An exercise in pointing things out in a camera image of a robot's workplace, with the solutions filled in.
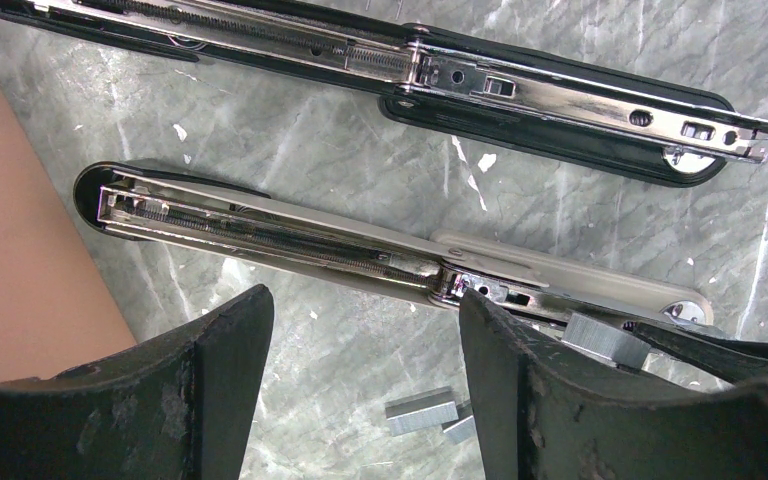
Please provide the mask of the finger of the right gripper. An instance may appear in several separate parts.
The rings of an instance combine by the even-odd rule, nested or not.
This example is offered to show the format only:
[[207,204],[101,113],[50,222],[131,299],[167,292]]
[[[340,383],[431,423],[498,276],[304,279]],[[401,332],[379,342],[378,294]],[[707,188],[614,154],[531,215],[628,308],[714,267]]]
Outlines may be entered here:
[[628,321],[623,329],[654,349],[732,385],[768,381],[768,343],[716,338],[667,323]]

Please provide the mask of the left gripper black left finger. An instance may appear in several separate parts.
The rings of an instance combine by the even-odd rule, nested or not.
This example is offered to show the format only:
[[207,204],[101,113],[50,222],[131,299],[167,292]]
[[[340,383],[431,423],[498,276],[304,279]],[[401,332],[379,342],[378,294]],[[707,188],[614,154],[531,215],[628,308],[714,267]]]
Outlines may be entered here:
[[256,285],[49,379],[0,382],[0,479],[235,479],[273,333]]

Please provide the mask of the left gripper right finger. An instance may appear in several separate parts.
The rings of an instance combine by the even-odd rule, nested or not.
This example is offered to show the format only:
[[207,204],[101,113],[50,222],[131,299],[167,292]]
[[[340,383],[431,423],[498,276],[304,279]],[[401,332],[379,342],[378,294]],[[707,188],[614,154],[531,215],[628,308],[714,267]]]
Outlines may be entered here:
[[489,479],[768,479],[768,381],[702,393],[609,366],[472,290],[459,325]]

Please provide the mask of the grey staple piece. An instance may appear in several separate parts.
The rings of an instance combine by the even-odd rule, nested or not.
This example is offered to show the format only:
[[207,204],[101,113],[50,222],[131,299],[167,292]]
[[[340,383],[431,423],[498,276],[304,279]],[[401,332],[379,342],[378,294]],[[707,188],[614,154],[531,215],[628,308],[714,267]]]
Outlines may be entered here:
[[460,444],[477,435],[473,409],[469,400],[457,405],[457,419],[441,426],[442,433],[452,444]]

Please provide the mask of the silver staple strip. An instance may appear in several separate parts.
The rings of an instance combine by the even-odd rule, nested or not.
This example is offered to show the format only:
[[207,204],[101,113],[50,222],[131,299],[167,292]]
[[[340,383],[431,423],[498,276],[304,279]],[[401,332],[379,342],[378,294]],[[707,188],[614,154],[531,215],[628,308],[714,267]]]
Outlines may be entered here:
[[458,419],[456,398],[451,387],[436,388],[386,402],[384,411],[392,436],[441,426]]

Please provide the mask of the beige black stapler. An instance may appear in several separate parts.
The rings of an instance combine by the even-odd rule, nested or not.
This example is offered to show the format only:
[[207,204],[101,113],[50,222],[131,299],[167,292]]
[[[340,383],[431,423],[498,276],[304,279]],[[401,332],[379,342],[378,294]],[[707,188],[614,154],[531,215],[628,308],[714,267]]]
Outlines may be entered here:
[[73,200],[93,229],[250,261],[381,296],[455,309],[473,290],[515,316],[563,328],[572,313],[661,321],[715,335],[698,292],[441,229],[419,238],[281,202],[151,161],[99,162]]

